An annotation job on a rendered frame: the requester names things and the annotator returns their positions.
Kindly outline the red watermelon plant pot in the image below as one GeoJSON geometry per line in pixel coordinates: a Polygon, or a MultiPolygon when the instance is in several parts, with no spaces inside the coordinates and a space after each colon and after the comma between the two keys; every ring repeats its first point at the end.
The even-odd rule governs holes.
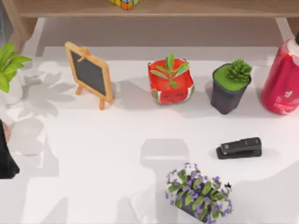
{"type": "Polygon", "coordinates": [[[184,102],[194,93],[189,63],[173,54],[148,63],[148,75],[151,95],[160,105],[184,102]]]}

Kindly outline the wooden framed blackboard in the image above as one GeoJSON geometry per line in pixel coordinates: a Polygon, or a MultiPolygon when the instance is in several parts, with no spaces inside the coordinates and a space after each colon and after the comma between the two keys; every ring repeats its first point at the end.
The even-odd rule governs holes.
{"type": "Polygon", "coordinates": [[[83,89],[88,90],[99,98],[99,109],[104,110],[105,103],[114,100],[108,64],[91,54],[87,47],[72,42],[64,46],[73,79],[78,84],[75,93],[79,95],[83,89]]]}

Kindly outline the black pot green succulent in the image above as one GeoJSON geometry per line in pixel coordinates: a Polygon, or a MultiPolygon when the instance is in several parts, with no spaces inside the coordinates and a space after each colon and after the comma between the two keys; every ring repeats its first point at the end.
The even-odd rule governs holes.
{"type": "Polygon", "coordinates": [[[232,112],[251,83],[252,67],[242,59],[225,63],[213,71],[210,104],[222,115],[232,112]]]}

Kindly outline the black pot purple flowers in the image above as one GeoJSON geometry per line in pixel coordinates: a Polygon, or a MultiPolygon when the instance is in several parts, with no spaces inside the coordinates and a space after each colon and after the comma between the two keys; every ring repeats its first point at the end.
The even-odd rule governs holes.
{"type": "Polygon", "coordinates": [[[232,185],[223,184],[219,176],[203,175],[195,163],[184,163],[166,176],[165,198],[175,206],[205,224],[216,223],[219,217],[232,213],[229,197],[232,185]]]}

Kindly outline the black stapler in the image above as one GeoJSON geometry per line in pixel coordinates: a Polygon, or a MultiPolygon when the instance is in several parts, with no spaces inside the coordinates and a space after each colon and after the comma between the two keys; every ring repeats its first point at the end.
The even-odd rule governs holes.
{"type": "Polygon", "coordinates": [[[262,142],[259,137],[246,138],[220,144],[216,148],[220,160],[262,156],[262,142]]]}

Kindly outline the wooden open shelf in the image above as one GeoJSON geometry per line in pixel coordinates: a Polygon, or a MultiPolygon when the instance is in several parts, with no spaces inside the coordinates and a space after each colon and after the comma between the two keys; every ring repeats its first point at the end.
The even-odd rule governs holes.
{"type": "Polygon", "coordinates": [[[142,0],[124,10],[109,0],[2,0],[19,48],[38,18],[114,16],[286,17],[299,18],[299,0],[142,0]]]}

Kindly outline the multicoloured puzzle cube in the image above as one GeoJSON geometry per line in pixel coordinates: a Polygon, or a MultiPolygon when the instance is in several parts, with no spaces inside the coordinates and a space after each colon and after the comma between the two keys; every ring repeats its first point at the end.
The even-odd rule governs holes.
{"type": "Polygon", "coordinates": [[[138,5],[142,0],[108,0],[114,6],[124,10],[130,10],[138,5]]]}

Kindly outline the red bottle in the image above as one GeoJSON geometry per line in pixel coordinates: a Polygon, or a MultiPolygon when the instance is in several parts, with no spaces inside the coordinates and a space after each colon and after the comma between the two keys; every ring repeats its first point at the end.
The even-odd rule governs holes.
{"type": "Polygon", "coordinates": [[[287,115],[299,107],[299,32],[279,47],[261,92],[270,112],[287,115]]]}

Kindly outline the white pot green leafy plant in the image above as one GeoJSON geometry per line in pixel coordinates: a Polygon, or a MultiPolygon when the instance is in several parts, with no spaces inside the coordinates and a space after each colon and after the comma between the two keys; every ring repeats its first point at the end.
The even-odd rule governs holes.
{"type": "Polygon", "coordinates": [[[7,105],[18,103],[23,96],[21,78],[18,71],[25,67],[31,58],[15,52],[12,42],[0,47],[0,98],[7,105]]]}

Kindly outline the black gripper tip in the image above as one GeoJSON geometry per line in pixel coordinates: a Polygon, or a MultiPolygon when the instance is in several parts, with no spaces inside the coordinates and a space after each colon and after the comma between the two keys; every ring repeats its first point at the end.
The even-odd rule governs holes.
{"type": "Polygon", "coordinates": [[[5,129],[0,119],[0,179],[13,179],[19,172],[20,168],[8,149],[5,129]]]}

